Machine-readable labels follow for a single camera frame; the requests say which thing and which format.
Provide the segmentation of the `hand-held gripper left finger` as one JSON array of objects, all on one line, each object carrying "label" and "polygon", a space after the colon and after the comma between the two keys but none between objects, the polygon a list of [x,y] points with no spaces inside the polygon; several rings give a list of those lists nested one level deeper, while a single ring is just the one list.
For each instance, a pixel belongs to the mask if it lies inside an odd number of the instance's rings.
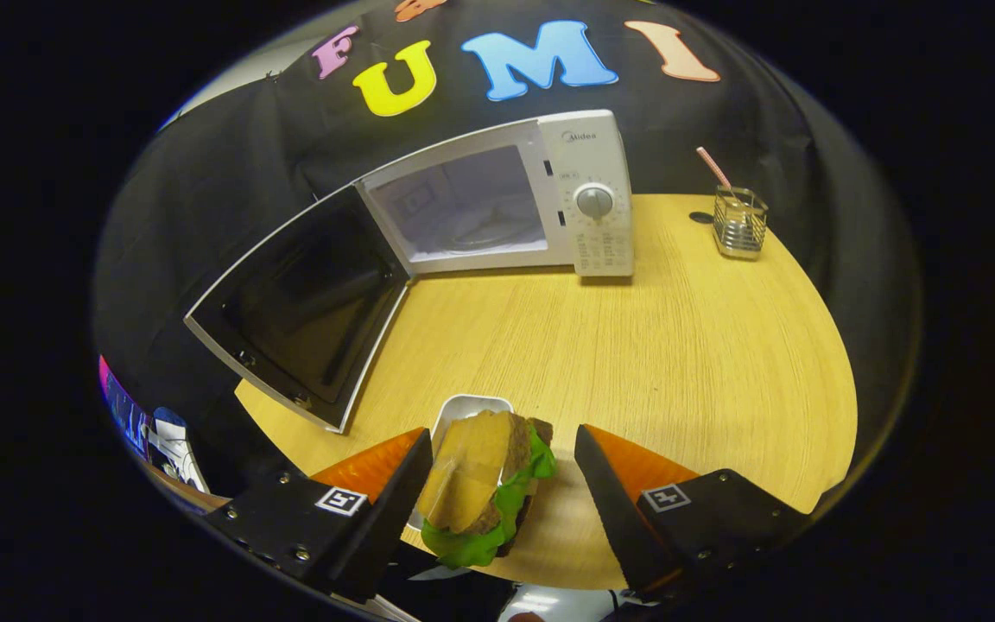
[{"label": "hand-held gripper left finger", "polygon": [[415,428],[312,476],[272,473],[205,521],[285,578],[363,602],[377,594],[431,468],[430,430]]}]

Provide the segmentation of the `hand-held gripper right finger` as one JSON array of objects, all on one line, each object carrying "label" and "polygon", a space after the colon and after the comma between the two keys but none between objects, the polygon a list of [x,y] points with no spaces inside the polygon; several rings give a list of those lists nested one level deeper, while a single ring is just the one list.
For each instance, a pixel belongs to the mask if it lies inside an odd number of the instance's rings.
[{"label": "hand-held gripper right finger", "polygon": [[593,425],[577,429],[575,460],[639,597],[679,597],[722,582],[814,522],[735,470],[701,475]]}]

